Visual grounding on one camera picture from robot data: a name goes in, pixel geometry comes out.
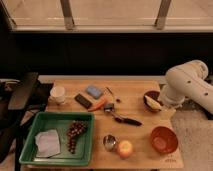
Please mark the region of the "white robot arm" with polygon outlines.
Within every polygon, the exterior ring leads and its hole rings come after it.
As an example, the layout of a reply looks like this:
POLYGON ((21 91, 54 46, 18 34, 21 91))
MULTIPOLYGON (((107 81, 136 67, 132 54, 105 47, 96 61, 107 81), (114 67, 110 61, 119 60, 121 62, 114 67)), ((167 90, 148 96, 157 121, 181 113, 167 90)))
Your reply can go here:
POLYGON ((170 68, 165 74, 166 84, 159 100, 169 108, 178 108, 188 97, 213 115, 213 85, 205 81, 208 73, 207 65, 201 60, 170 68))

